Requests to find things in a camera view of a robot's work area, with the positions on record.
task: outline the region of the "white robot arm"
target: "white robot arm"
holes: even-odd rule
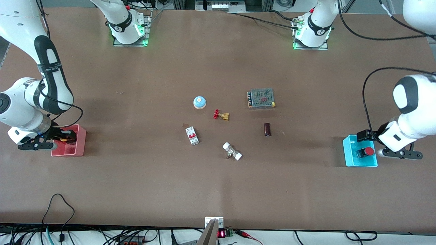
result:
[[[417,139],[436,134],[436,75],[408,75],[394,87],[395,104],[402,113],[378,136],[394,152]]]
[[[132,44],[144,36],[144,14],[126,9],[121,0],[90,0],[105,15],[112,36],[122,44]]]
[[[0,93],[0,122],[12,126],[9,136],[15,143],[23,144],[51,127],[51,120],[39,109],[61,114],[74,99],[58,52],[42,27],[35,1],[0,0],[0,36],[30,55],[42,76],[42,82],[21,78]]]
[[[337,0],[318,0],[317,5],[308,13],[300,16],[303,20],[295,38],[310,48],[321,46],[331,32],[331,25],[339,14]]]
[[[91,1],[103,12],[120,43],[131,44],[144,35],[143,14],[127,10],[121,0]],[[32,57],[42,76],[42,80],[21,78],[0,93],[0,122],[12,127],[8,134],[23,150],[49,150],[55,145],[45,143],[46,140],[73,138],[53,127],[57,124],[41,111],[61,114],[71,107],[74,99],[40,14],[34,0],[0,0],[0,36]],[[43,144],[29,143],[39,138],[44,138]]]
[[[338,14],[337,0],[317,0],[317,5],[310,12],[299,16],[297,27],[300,31],[296,32],[295,38],[310,48],[321,46]],[[403,15],[412,27],[436,34],[436,0],[404,0]]]

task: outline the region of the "blue button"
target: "blue button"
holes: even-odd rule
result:
[[[203,96],[197,96],[194,99],[194,107],[197,109],[203,109],[206,106],[206,99]]]

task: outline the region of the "metal frame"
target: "metal frame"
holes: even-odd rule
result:
[[[206,228],[196,245],[217,245],[218,244],[218,230],[224,227],[223,217],[206,217],[204,219]]]

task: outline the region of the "orange object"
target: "orange object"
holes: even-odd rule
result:
[[[74,124],[70,127],[62,128],[62,130],[73,130],[76,133],[76,142],[67,144],[60,140],[54,140],[57,148],[51,151],[52,157],[81,157],[85,151],[86,130],[79,124]]]

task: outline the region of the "white circuit breaker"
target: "white circuit breaker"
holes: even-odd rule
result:
[[[194,127],[189,127],[186,129],[186,134],[188,135],[191,144],[194,146],[199,143],[197,134],[195,133]]]

